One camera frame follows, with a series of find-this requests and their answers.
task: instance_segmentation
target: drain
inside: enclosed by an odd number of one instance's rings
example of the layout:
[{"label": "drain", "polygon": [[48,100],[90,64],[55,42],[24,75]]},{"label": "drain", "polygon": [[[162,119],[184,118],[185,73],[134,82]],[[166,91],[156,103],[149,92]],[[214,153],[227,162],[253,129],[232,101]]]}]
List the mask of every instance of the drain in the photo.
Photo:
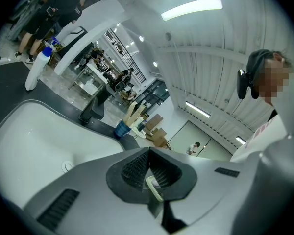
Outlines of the drain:
[{"label": "drain", "polygon": [[63,170],[63,172],[68,172],[69,170],[71,170],[73,167],[74,167],[74,165],[73,165],[73,163],[71,162],[71,161],[64,161],[63,163],[62,163],[62,165],[61,165],[61,167],[62,167],[62,170]]}]

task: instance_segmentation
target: black cap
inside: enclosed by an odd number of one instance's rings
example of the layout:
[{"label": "black cap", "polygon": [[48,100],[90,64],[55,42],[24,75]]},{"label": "black cap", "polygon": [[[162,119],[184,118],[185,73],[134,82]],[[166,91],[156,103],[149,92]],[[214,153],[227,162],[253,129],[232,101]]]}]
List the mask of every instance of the black cap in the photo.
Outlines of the black cap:
[{"label": "black cap", "polygon": [[259,96],[259,92],[255,90],[253,87],[253,83],[255,80],[259,77],[259,73],[261,68],[264,67],[264,61],[266,58],[271,58],[273,56],[273,52],[267,49],[260,49],[257,51],[254,51],[253,53],[250,54],[248,58],[248,63],[246,65],[246,71],[249,75],[249,83],[251,84],[250,86],[250,92],[251,96],[254,99],[257,99]]}]

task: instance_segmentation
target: white shirt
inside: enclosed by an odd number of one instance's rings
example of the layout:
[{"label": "white shirt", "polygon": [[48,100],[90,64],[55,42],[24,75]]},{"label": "white shirt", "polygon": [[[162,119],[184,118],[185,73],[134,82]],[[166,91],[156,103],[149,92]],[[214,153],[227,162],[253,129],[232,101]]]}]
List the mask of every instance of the white shirt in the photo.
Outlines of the white shirt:
[{"label": "white shirt", "polygon": [[260,126],[253,136],[233,154],[231,162],[243,162],[250,153],[263,151],[273,142],[283,139],[287,131],[279,115]]},{"label": "white shirt", "polygon": [[191,146],[187,148],[185,154],[189,155],[190,151],[192,151],[193,153],[194,149],[195,149],[195,144],[191,144]]}]

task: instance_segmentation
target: black vent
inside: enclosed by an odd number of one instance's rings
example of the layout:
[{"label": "black vent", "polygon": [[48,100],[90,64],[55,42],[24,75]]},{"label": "black vent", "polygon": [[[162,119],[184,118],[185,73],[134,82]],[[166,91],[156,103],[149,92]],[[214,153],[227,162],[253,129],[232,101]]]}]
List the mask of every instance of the black vent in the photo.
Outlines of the black vent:
[{"label": "black vent", "polygon": [[68,212],[79,192],[72,189],[64,190],[60,196],[44,211],[37,221],[54,231]]},{"label": "black vent", "polygon": [[182,176],[179,167],[159,156],[156,153],[149,153],[150,169],[161,188],[173,185]]},{"label": "black vent", "polygon": [[124,166],[121,172],[122,178],[130,186],[142,191],[148,169],[148,152],[144,152]]},{"label": "black vent", "polygon": [[237,176],[240,174],[239,171],[235,171],[235,170],[229,170],[229,169],[225,169],[225,168],[217,168],[215,169],[215,172],[230,176],[230,177],[234,177],[237,178]]}]

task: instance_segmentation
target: white sink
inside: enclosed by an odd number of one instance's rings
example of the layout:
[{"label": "white sink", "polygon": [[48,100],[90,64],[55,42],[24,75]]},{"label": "white sink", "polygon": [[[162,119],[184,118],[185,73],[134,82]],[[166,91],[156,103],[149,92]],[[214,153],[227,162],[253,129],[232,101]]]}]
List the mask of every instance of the white sink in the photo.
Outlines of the white sink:
[{"label": "white sink", "polygon": [[24,103],[0,126],[0,192],[23,208],[70,168],[122,151],[116,140],[72,123],[43,104]]}]

